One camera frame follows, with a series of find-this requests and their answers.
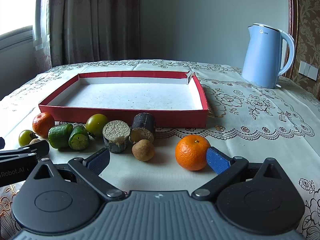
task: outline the midea logo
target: midea logo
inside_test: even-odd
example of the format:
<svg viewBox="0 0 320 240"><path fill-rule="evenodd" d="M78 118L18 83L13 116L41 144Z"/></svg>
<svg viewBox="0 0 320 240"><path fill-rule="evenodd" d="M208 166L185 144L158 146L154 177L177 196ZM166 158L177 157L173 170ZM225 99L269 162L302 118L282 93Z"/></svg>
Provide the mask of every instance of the midea logo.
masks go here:
<svg viewBox="0 0 320 240"><path fill-rule="evenodd" d="M260 33L268 34L268 33L264 32L263 30L260 30Z"/></svg>

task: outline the kettle spout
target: kettle spout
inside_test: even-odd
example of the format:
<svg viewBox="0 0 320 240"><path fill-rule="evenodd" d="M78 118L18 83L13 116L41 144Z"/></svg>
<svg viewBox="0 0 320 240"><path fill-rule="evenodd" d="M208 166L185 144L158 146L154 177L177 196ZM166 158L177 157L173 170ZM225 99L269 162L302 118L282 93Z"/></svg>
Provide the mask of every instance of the kettle spout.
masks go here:
<svg viewBox="0 0 320 240"><path fill-rule="evenodd" d="M250 34L250 38L251 38L251 34L252 34L252 31L253 31L253 26L249 26L248 30L249 30L249 34Z"/></svg>

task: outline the window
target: window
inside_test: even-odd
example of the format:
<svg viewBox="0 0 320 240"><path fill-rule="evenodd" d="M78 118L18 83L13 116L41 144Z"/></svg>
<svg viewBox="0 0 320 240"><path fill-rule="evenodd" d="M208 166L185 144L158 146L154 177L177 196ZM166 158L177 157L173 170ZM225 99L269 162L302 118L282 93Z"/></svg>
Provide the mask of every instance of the window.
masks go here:
<svg viewBox="0 0 320 240"><path fill-rule="evenodd" d="M0 35L33 25L36 0L0 0Z"/></svg>

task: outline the small reddish orange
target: small reddish orange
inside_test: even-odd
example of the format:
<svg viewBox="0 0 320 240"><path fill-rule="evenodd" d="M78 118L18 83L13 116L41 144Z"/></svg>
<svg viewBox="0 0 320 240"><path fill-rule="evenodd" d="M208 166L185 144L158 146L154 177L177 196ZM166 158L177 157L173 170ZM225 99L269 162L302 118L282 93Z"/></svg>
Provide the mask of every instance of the small reddish orange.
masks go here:
<svg viewBox="0 0 320 240"><path fill-rule="evenodd" d="M206 138L194 134L187 135L176 146L177 163L189 171L199 171L207 165L206 153L209 147Z"/></svg>
<svg viewBox="0 0 320 240"><path fill-rule="evenodd" d="M48 133L51 127L54 127L54 118L51 114L44 112L38 114L32 122L32 129L33 131L41 136L41 137L48 137Z"/></svg>

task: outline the cut cucumber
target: cut cucumber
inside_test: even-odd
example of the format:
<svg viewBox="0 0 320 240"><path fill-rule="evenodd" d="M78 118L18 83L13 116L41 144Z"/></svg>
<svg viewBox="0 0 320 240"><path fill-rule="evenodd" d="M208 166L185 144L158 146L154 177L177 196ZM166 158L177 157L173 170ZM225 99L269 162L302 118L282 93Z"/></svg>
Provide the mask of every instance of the cut cucumber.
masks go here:
<svg viewBox="0 0 320 240"><path fill-rule="evenodd" d="M89 134L83 126L76 126L69 137L69 146L76 151L84 150L89 146Z"/></svg>
<svg viewBox="0 0 320 240"><path fill-rule="evenodd" d="M73 126L71 123L54 126L49 130L48 140L50 145L55 148L68 147L69 137Z"/></svg>

